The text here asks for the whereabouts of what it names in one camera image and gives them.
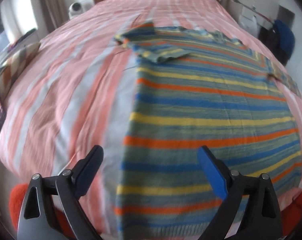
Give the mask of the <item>blue garment on rack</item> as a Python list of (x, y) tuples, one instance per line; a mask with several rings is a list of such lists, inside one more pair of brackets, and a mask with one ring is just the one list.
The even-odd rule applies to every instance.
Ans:
[(280, 49), (284, 51), (287, 58), (290, 59), (295, 48), (295, 36), (291, 28), (282, 20), (274, 21), (274, 30), (280, 37)]

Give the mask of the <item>striped knit sweater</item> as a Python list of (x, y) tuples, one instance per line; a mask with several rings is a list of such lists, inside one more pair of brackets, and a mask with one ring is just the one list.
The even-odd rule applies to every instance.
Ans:
[(115, 38), (137, 62), (116, 192), (122, 239), (206, 229), (220, 200), (198, 162), (201, 146), (244, 175), (269, 174), (277, 196), (299, 185), (299, 130), (276, 82), (300, 91), (280, 67), (218, 31), (147, 22)]

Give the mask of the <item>striped pillow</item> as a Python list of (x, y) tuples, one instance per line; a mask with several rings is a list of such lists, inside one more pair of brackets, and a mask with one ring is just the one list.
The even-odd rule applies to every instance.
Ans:
[(2, 101), (5, 100), (13, 84), (24, 69), (35, 58), (40, 46), (40, 42), (29, 44), (21, 48), (2, 64), (0, 68), (0, 99)]

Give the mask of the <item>pink striped bed cover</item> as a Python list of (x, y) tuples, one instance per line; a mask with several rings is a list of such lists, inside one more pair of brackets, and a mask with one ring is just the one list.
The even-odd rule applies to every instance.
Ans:
[[(137, 62), (115, 37), (147, 22), (221, 32), (287, 73), (217, 0), (105, 0), (43, 38), (37, 55), (2, 101), (6, 119), (0, 160), (23, 180), (35, 173), (55, 176), (101, 145), (102, 166), (80, 202), (99, 232), (120, 239), (116, 192), (135, 101)], [(302, 150), (302, 95), (280, 82), (276, 86), (295, 118)], [(297, 187), (277, 196), (280, 207), (288, 207), (301, 192), (302, 177)]]

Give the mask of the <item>metal clothes rack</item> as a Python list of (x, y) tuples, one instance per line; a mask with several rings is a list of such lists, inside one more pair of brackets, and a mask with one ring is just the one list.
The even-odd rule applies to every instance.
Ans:
[(267, 21), (267, 22), (269, 22), (269, 23), (273, 23), (273, 22), (274, 22), (273, 19), (268, 18), (267, 16), (265, 16), (265, 15), (263, 15), (262, 13), (258, 12), (254, 6), (249, 7), (249, 6), (245, 5), (244, 3), (242, 3), (242, 2), (239, 1), (239, 0), (228, 0), (228, 1), (229, 1), (229, 2), (233, 2), (233, 3), (240, 4), (240, 5), (243, 6), (244, 8), (250, 10), (251, 12), (255, 13), (256, 15), (258, 15), (258, 16), (261, 17), (261, 18), (263, 18), (265, 21)]

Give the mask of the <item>brown curtain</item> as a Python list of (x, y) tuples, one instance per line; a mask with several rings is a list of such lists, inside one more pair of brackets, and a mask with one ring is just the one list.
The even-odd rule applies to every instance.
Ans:
[(55, 29), (62, 26), (68, 19), (68, 12), (64, 0), (44, 0), (51, 23)]

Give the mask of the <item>white plastic bag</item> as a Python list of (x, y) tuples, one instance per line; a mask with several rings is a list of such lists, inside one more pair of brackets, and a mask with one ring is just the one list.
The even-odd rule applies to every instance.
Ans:
[(240, 15), (238, 24), (252, 36), (258, 36), (259, 25), (257, 23), (256, 16), (252, 16), (252, 18), (249, 19), (243, 15)]

